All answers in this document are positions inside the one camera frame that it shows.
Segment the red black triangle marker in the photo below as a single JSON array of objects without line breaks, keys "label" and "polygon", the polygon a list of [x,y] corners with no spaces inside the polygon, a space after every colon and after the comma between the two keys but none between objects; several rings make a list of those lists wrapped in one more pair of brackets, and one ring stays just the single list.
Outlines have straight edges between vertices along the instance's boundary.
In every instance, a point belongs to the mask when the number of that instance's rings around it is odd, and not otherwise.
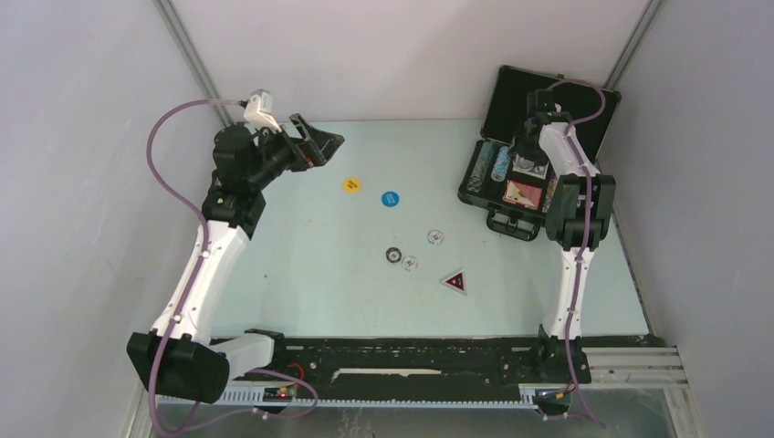
[{"label": "red black triangle marker", "polygon": [[465,271],[463,269],[458,269],[453,274],[442,278],[439,284],[453,290],[461,296],[467,296],[467,282],[465,280]]}]

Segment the red playing card deck box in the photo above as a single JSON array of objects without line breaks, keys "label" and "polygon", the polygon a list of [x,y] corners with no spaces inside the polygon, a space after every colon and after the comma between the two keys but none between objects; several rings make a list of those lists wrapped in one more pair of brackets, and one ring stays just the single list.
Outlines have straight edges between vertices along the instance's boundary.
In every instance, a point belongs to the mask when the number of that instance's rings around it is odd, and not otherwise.
[{"label": "red playing card deck box", "polygon": [[543,190],[537,186],[523,182],[508,180],[503,194],[503,201],[531,211],[540,208]]}]

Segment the yellow round button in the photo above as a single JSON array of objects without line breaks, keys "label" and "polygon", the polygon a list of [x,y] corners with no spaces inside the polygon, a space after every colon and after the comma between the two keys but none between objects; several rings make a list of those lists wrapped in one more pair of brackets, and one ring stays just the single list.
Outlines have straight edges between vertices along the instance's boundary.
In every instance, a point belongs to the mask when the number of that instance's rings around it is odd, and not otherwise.
[{"label": "yellow round button", "polygon": [[342,188],[346,193],[357,193],[361,190],[361,181],[358,178],[348,178],[343,182]]}]

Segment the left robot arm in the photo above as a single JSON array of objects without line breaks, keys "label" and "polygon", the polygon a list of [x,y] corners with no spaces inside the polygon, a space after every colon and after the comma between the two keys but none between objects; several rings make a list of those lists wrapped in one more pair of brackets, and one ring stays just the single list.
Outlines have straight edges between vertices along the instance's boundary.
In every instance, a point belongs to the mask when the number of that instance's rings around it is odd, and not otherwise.
[{"label": "left robot arm", "polygon": [[285,128],[235,123],[214,136],[215,169],[202,206],[190,259],[170,301],[146,333],[133,333],[127,353],[151,396],[213,403],[230,381],[256,370],[277,380],[288,368],[276,347],[281,334],[250,329],[212,342],[214,313],[236,262],[250,243],[266,208],[263,191],[284,172],[327,164],[342,135],[290,117],[298,136]]}]

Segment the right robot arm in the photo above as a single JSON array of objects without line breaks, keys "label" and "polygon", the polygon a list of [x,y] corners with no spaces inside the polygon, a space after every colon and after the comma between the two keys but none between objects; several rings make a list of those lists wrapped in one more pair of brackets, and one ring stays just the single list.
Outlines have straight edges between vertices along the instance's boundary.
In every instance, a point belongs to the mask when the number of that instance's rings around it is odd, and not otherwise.
[{"label": "right robot arm", "polygon": [[582,302],[591,261],[608,234],[616,181],[601,173],[581,147],[577,124],[552,89],[528,94],[527,120],[516,151],[548,164],[557,177],[544,228],[560,248],[560,280],[552,310],[539,327],[530,367],[554,381],[580,362]]}]

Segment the blue round button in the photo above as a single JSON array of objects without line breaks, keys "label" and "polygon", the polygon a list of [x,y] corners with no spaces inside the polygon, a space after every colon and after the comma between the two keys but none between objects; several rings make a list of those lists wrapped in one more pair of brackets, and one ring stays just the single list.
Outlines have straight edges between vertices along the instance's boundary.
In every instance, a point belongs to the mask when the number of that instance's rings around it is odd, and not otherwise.
[{"label": "blue round button", "polygon": [[388,208],[397,206],[400,202],[400,195],[394,191],[384,192],[381,196],[382,205]]}]

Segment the clear round dealer button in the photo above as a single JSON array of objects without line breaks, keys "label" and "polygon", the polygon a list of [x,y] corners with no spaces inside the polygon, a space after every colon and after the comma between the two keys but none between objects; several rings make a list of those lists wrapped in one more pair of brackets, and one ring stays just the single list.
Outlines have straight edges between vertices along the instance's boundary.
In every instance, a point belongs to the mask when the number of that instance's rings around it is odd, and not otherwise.
[{"label": "clear round dealer button", "polygon": [[545,180],[549,167],[547,164],[537,164],[532,160],[517,155],[514,158],[512,169],[514,172]]}]

